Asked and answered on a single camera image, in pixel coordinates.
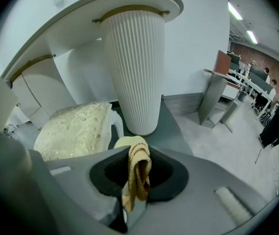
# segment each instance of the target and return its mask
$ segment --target cleaning rag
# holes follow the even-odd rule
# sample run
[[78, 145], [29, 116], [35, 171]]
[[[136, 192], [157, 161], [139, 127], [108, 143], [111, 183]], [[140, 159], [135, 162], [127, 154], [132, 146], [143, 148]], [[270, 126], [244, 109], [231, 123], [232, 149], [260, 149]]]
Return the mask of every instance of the cleaning rag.
[[151, 159], [148, 145], [140, 136], [120, 138], [115, 148], [130, 145], [128, 162], [128, 181], [126, 191], [122, 195], [122, 205], [131, 212], [135, 197], [141, 201], [147, 200], [150, 189], [148, 174], [151, 169]]

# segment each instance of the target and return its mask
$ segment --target fluorescent light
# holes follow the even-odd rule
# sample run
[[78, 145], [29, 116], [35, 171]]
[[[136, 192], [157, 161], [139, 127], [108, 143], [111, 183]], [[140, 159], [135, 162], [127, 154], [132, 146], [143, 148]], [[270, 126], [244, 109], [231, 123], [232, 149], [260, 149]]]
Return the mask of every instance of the fluorescent light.
[[254, 44], [258, 44], [257, 40], [256, 40], [256, 37], [254, 36], [253, 32], [248, 30], [247, 31], [248, 35], [251, 37], [252, 41]]
[[243, 20], [241, 15], [237, 12], [237, 10], [233, 7], [233, 5], [230, 2], [228, 2], [228, 6], [229, 6], [229, 11], [233, 14], [233, 16], [235, 16], [237, 20]]

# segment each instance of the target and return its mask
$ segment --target gray concrete floor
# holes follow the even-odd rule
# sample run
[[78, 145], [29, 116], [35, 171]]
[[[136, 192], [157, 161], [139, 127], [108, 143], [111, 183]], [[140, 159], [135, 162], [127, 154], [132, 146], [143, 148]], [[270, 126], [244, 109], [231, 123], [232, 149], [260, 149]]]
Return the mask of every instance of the gray concrete floor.
[[33, 149], [34, 143], [40, 131], [33, 124], [19, 125], [11, 135], [15, 140], [21, 142], [26, 149]]
[[229, 121], [231, 133], [222, 123], [213, 129], [199, 125], [198, 113], [176, 116], [183, 136], [196, 157], [210, 160], [257, 190], [267, 201], [279, 192], [279, 145], [262, 149], [258, 135], [262, 124], [256, 120], [248, 97]]

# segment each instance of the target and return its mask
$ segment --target gray baseboard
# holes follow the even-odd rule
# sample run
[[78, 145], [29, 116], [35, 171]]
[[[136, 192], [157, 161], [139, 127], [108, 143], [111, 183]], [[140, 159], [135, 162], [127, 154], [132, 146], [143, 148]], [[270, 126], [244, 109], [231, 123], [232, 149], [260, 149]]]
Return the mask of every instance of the gray baseboard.
[[164, 102], [173, 116], [197, 112], [204, 93], [164, 96]]

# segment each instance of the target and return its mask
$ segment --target brown panel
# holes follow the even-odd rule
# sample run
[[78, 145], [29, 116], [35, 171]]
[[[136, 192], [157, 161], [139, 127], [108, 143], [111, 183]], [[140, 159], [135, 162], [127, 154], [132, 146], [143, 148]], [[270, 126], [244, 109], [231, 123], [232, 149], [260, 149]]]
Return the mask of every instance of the brown panel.
[[214, 71], [221, 74], [228, 74], [230, 66], [231, 66], [231, 57], [229, 57], [226, 53], [223, 53], [222, 51], [219, 50]]

